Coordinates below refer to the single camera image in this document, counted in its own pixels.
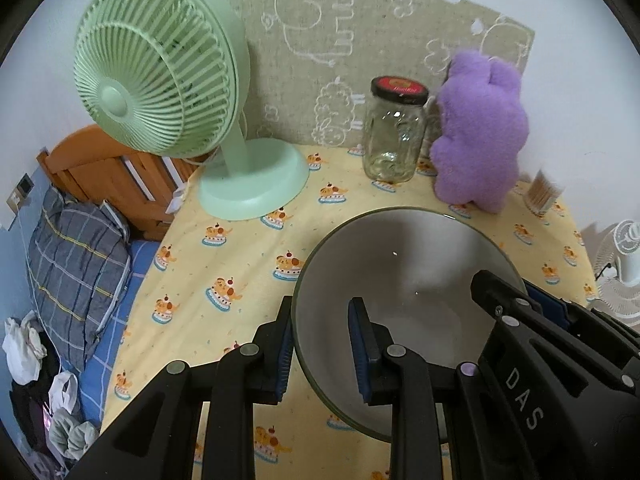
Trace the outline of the purple plush toy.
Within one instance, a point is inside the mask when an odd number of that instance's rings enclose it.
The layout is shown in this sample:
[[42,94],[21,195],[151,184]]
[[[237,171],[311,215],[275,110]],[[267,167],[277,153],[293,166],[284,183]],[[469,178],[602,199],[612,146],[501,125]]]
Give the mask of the purple plush toy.
[[518,153],[529,134],[521,74],[501,58],[457,53],[439,90],[442,134],[430,149],[436,196],[498,214],[516,181]]

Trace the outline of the wooden bed headboard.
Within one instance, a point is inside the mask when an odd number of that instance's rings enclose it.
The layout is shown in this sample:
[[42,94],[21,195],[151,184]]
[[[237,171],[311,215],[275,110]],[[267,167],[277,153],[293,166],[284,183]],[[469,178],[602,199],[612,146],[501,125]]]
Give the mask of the wooden bed headboard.
[[41,151],[37,162],[60,191],[81,202],[106,200],[126,217],[136,237],[158,242],[174,218],[166,211],[174,192],[196,171],[186,160],[127,148],[97,125]]

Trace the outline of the white standing fan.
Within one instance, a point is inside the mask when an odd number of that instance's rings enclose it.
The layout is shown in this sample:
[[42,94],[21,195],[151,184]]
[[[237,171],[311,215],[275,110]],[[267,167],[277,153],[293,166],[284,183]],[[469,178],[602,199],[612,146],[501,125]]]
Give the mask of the white standing fan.
[[624,219],[607,230],[582,231],[593,268],[597,304],[617,321],[639,330],[639,221]]

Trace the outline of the blue plaid pillow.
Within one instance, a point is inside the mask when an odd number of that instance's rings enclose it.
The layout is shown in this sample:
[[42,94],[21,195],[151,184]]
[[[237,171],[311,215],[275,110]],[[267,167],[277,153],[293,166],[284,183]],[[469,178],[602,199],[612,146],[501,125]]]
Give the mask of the blue plaid pillow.
[[40,324],[58,356],[81,372],[129,280],[129,224],[107,200],[96,205],[50,186],[27,249]]

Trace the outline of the yellow patterned tablecloth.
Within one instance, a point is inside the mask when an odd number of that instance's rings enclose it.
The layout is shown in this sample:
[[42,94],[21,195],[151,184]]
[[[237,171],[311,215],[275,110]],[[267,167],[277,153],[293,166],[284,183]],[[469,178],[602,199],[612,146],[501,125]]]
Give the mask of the yellow patterned tablecloth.
[[[523,278],[553,296],[586,306],[598,298],[582,234],[557,202],[534,216],[518,181],[498,216],[472,205],[447,205],[433,193],[435,170],[421,157],[404,184],[373,183],[361,148],[299,148],[309,178],[288,206],[259,219],[229,222],[200,208],[195,176],[160,243],[129,313],[113,366],[102,432],[174,359],[217,361],[271,321],[314,246],[342,222],[393,206],[431,209],[480,229]],[[258,479],[388,479],[388,444],[360,434],[331,414],[293,361],[278,406],[256,406]]]

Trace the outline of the green patterned mat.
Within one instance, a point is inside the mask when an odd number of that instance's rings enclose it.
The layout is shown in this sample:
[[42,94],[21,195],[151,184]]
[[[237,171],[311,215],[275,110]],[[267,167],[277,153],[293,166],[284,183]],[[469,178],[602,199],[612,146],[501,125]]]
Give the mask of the green patterned mat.
[[377,76],[436,94],[451,58],[477,50],[525,70],[535,33],[469,0],[229,0],[245,25],[250,139],[359,142]]

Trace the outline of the cotton swab container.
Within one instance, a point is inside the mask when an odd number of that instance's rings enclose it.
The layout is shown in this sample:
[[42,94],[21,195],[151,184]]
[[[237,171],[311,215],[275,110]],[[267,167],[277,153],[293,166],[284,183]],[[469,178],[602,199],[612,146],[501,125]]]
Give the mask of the cotton swab container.
[[524,203],[532,214],[543,217],[561,196],[564,186],[552,172],[541,168],[524,194]]

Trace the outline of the wall power socket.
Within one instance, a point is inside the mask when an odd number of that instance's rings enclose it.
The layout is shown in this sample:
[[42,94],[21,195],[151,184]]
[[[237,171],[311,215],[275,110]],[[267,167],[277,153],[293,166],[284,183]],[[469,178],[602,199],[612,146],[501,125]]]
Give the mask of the wall power socket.
[[17,185],[15,185],[10,196],[6,199],[6,204],[14,214],[18,214],[20,212],[33,188],[34,182],[32,182],[32,178],[29,177],[28,174],[24,174],[24,176],[17,182]]

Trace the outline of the green desk fan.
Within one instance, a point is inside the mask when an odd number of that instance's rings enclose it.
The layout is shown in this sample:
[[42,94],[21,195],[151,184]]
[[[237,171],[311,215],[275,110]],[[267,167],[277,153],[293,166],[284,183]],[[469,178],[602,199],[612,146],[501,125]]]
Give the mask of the green desk fan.
[[295,146],[243,136],[250,51],[229,0],[92,0],[76,32],[74,81],[117,142],[157,156],[208,155],[198,199],[213,217],[259,218],[306,185]]

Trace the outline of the white plastic bags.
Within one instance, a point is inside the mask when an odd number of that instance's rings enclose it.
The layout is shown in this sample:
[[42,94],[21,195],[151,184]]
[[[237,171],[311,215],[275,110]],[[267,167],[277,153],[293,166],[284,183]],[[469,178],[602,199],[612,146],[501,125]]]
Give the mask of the white plastic bags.
[[80,460],[98,430],[80,416],[78,378],[62,370],[34,311],[4,321],[2,350],[13,414],[29,447],[38,452],[52,448],[64,460]]

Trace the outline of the large floral ceramic bowl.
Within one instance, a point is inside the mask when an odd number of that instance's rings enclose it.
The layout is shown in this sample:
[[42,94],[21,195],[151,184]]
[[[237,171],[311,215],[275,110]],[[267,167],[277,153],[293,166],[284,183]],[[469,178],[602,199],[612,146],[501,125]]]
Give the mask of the large floral ceramic bowl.
[[390,440],[390,408],[369,408],[358,391],[349,300],[362,298],[370,320],[386,326],[398,344],[455,367],[480,357],[494,326],[471,296],[480,270],[525,289],[488,236],[448,214],[386,208],[341,224],[311,252],[293,298],[296,353],[316,395],[348,426]]

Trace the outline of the glass jar with lid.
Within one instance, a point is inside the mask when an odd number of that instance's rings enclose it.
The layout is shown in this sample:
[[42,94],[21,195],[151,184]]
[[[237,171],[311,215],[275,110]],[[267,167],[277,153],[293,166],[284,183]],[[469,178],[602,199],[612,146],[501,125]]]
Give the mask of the glass jar with lid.
[[378,188],[394,192],[416,171],[426,129],[430,92],[412,79],[378,76],[362,137],[363,171]]

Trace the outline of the blue bed sheet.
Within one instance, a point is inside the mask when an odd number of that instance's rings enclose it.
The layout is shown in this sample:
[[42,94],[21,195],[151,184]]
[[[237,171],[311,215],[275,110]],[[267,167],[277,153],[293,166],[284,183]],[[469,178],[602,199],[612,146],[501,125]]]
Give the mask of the blue bed sheet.
[[100,428],[104,417],[105,402],[108,397],[113,366],[122,338],[127,335],[127,323],[134,298],[136,298],[146,272],[152,266],[152,260],[159,242],[152,240],[133,240],[129,246],[130,271],[120,290],[119,300],[111,318],[100,333],[93,355],[88,359],[85,369],[77,373],[70,364],[64,363],[64,370],[72,370],[78,378],[78,401],[81,415]]

